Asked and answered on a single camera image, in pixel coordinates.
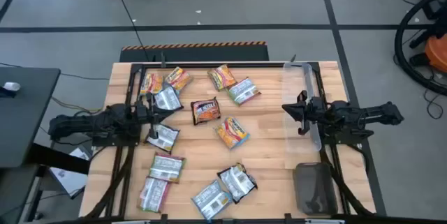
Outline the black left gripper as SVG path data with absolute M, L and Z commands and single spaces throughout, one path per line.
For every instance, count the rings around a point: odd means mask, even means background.
M 137 100 L 135 102 L 135 120 L 139 124 L 148 124 L 150 123 L 150 130 L 149 130 L 149 136 L 153 139 L 158 139 L 159 134 L 156 130 L 156 125 L 160 124 L 165 118 L 169 117 L 174 113 L 173 110 L 166 110 L 158 107 L 156 105 L 156 100 L 154 97 L 154 94 L 149 95 L 149 104 L 150 104 L 150 110 L 151 110 L 151 116 L 149 118 L 148 115 L 148 109 L 144 105 L 144 103 L 141 100 Z

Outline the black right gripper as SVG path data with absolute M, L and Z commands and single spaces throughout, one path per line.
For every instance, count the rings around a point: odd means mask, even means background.
M 307 119 L 305 108 L 308 99 L 307 91 L 301 91 L 297 97 L 297 102 L 283 104 L 281 107 L 285 111 L 284 127 L 288 135 L 305 135 L 307 133 Z M 312 97 L 308 103 L 308 120 L 328 126 L 330 121 L 325 115 L 326 106 L 321 97 Z

